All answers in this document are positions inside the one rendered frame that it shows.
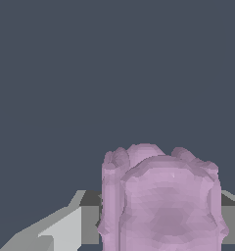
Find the lumpy pink purple object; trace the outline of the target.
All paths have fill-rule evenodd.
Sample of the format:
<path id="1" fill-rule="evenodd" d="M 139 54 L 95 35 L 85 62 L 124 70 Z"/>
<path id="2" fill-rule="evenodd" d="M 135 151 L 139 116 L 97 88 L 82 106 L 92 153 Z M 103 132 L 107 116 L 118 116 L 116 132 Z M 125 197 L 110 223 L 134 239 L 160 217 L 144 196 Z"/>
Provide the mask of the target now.
<path id="1" fill-rule="evenodd" d="M 103 251 L 221 251 L 218 166 L 183 147 L 109 151 L 102 164 Z"/>

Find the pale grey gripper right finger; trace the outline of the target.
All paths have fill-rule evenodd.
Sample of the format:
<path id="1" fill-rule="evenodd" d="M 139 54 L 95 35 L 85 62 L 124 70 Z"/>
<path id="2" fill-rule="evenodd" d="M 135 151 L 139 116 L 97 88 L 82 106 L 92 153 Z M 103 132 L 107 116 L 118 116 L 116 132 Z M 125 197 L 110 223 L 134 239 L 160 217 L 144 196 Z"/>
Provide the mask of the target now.
<path id="1" fill-rule="evenodd" d="M 226 190 L 221 191 L 221 213 L 229 227 L 229 234 L 223 239 L 223 244 L 235 244 L 235 195 Z"/>

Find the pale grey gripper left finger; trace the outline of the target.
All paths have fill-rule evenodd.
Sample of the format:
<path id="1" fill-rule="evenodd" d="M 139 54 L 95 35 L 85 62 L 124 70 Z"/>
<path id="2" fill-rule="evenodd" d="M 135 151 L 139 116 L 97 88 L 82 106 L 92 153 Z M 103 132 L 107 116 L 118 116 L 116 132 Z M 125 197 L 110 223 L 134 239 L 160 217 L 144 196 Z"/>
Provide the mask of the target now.
<path id="1" fill-rule="evenodd" d="M 67 207 L 16 233 L 0 251 L 78 251 L 98 244 L 102 194 L 77 190 Z"/>

